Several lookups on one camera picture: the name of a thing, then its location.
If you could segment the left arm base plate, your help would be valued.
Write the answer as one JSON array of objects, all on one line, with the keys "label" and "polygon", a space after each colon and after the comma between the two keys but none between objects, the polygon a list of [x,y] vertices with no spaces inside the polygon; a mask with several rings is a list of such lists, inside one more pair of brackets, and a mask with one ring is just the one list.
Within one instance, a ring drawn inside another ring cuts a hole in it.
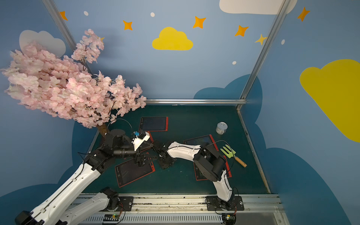
[{"label": "left arm base plate", "polygon": [[114,212],[130,212],[133,207],[134,197],[133,196],[118,196],[115,198],[112,204],[112,211]]}]

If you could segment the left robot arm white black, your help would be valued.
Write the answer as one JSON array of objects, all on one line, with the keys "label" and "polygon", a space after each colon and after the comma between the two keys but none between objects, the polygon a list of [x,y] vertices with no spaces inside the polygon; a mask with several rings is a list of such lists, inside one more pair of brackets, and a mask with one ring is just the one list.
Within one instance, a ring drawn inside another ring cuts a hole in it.
[{"label": "left robot arm white black", "polygon": [[138,164],[144,162],[140,153],[151,148],[150,134],[143,130],[134,132],[133,137],[125,131],[114,129],[105,134],[105,141],[96,150],[88,153],[74,174],[50,197],[32,211],[22,211],[15,218],[17,225],[77,225],[92,214],[109,206],[118,206],[117,193],[103,189],[91,200],[72,210],[68,207],[76,198],[118,158],[133,157]]}]

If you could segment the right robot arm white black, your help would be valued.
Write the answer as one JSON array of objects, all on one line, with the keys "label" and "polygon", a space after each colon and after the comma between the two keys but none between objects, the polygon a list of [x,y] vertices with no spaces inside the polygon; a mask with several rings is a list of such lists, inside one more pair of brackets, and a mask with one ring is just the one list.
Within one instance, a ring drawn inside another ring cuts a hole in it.
[{"label": "right robot arm white black", "polygon": [[209,150],[203,145],[186,145],[178,142],[153,142],[153,150],[159,155],[158,163],[162,169],[171,167],[177,158],[195,163],[205,178],[213,182],[217,191],[215,207],[223,210],[236,208],[233,189],[227,178],[225,158],[217,150]]}]

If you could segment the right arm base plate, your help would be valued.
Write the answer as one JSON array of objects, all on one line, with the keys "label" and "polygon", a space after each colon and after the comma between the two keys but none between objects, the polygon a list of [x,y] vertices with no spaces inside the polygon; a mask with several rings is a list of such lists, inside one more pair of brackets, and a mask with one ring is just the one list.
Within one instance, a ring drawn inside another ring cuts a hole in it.
[{"label": "right arm base plate", "polygon": [[232,195],[228,201],[221,200],[217,196],[207,196],[205,203],[208,211],[244,211],[243,199]]}]

